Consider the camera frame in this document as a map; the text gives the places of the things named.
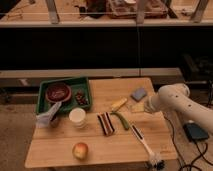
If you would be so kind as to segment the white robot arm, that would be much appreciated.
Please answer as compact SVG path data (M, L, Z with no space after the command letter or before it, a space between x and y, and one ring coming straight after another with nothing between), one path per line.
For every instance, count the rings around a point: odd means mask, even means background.
M213 109L194 102L189 96L190 90L184 83L164 85L155 94L147 96L142 103L133 105L132 111L154 114L175 110L213 135Z

